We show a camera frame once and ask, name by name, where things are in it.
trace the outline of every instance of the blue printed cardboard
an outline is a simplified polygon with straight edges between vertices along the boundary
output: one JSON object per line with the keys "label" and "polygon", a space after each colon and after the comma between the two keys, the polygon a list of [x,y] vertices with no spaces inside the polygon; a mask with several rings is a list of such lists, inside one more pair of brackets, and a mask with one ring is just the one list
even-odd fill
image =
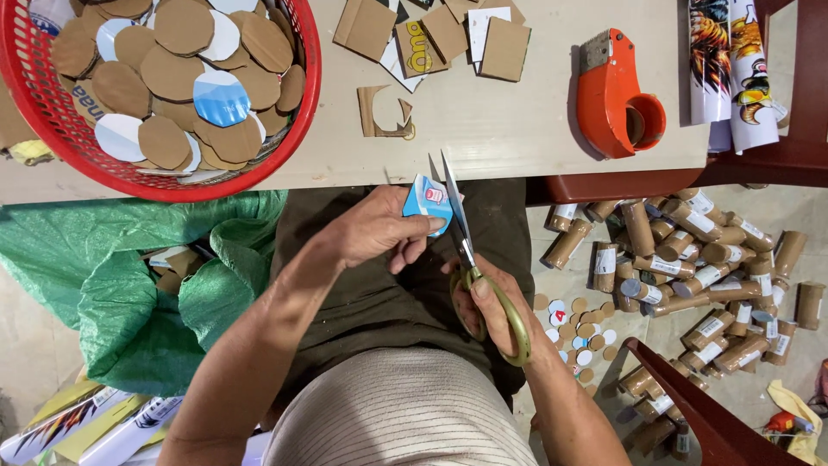
{"label": "blue printed cardboard", "polygon": [[408,192],[406,203],[402,206],[402,216],[420,214],[445,218],[445,226],[430,235],[433,237],[445,233],[451,223],[451,217],[454,216],[445,186],[423,175],[416,176],[414,186]]}

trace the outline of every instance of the red plastic basket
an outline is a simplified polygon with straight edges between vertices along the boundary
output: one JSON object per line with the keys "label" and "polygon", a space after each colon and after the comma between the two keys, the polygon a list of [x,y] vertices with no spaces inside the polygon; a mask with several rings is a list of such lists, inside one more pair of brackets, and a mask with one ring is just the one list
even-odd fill
{"label": "red plastic basket", "polygon": [[153,201],[196,202],[230,196],[260,183],[299,147],[311,126],[322,81],[316,22],[307,0],[283,0],[305,46],[305,97],[282,143],[253,170],[214,185],[181,185],[175,178],[136,172],[101,151],[94,131],[72,104],[50,63],[51,36],[29,20],[27,0],[0,0],[0,71],[23,115],[46,145],[69,165],[107,187]]}

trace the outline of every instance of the gold scissor handle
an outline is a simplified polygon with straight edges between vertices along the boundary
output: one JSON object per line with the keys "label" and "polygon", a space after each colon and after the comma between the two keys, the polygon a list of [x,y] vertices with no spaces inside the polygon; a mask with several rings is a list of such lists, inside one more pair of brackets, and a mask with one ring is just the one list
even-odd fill
{"label": "gold scissor handle", "polygon": [[[492,287],[495,296],[498,297],[498,301],[500,305],[503,306],[503,311],[506,313],[506,319],[509,321],[509,325],[512,327],[512,331],[515,334],[515,338],[517,339],[517,355],[516,356],[509,356],[504,354],[500,349],[500,356],[506,360],[509,364],[513,366],[523,366],[526,364],[526,361],[529,359],[529,356],[532,354],[532,346],[529,342],[529,333],[526,331],[526,326],[523,324],[523,319],[520,317],[520,313],[518,309],[515,308],[514,303],[509,297],[503,292],[502,289],[498,286],[498,284],[494,283],[494,280],[489,278],[486,275],[480,273],[480,269],[477,267],[473,267],[471,270],[469,269],[458,269],[454,272],[451,276],[450,281],[450,291],[454,293],[455,289],[457,289],[457,282],[462,282],[463,290],[466,292],[471,291],[472,283],[478,280],[486,280],[489,282],[489,285]],[[480,309],[476,306],[474,307],[474,311],[477,313],[477,318],[479,322],[479,330],[478,332],[473,332],[468,325],[466,325],[463,316],[460,314],[460,308],[457,306],[456,301],[452,298],[451,302],[454,304],[455,313],[457,314],[457,318],[460,320],[460,323],[463,324],[463,328],[465,328],[466,332],[469,333],[475,340],[482,342],[486,339],[486,335],[488,334],[488,330],[486,328],[486,319],[483,317],[483,314],[480,312]]]}

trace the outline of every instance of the yellow cloth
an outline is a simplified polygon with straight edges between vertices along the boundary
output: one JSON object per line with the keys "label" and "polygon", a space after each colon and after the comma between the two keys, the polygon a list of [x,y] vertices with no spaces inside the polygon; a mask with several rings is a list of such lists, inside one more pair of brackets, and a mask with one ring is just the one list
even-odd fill
{"label": "yellow cloth", "polygon": [[780,380],[772,381],[768,385],[768,394],[777,406],[795,416],[809,420],[814,425],[813,434],[796,436],[787,452],[813,466],[828,466],[828,463],[817,458],[814,453],[816,443],[819,441],[822,432],[822,419],[802,401],[802,398],[790,390],[782,388],[782,381]]}

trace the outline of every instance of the hand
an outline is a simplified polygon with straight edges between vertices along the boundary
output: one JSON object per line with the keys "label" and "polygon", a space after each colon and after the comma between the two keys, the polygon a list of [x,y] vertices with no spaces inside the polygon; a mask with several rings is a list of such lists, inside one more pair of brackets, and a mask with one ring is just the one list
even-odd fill
{"label": "hand", "polygon": [[[523,293],[518,286],[518,282],[512,275],[498,269],[491,262],[484,259],[482,255],[475,254],[474,262],[483,275],[488,276],[496,283],[500,289],[512,300],[515,308],[520,313],[523,320],[523,325],[529,333],[529,339],[532,342],[532,352],[535,352],[534,342],[536,340],[535,334],[543,333],[543,326],[537,320],[535,314],[529,308],[529,304],[523,297]],[[449,261],[441,269],[444,274],[453,274],[460,263],[460,259],[454,258]],[[512,326],[509,325],[506,319],[506,312],[503,306],[500,305],[498,297],[494,294],[492,287],[484,279],[478,280],[472,284],[471,292],[463,290],[462,284],[458,283],[453,290],[452,300],[457,303],[457,308],[466,325],[472,331],[479,329],[478,314],[474,311],[474,306],[480,309],[483,318],[486,321],[486,328],[489,330],[489,336],[498,349],[503,354],[509,356],[516,356],[518,354],[518,340],[515,338]]]}
{"label": "hand", "polygon": [[336,244],[345,268],[353,268],[388,250],[394,254],[388,271],[399,274],[413,264],[426,250],[426,237],[445,225],[445,219],[434,216],[402,216],[402,205],[408,197],[404,187],[377,187],[356,206],[332,221],[321,232],[327,241]]}

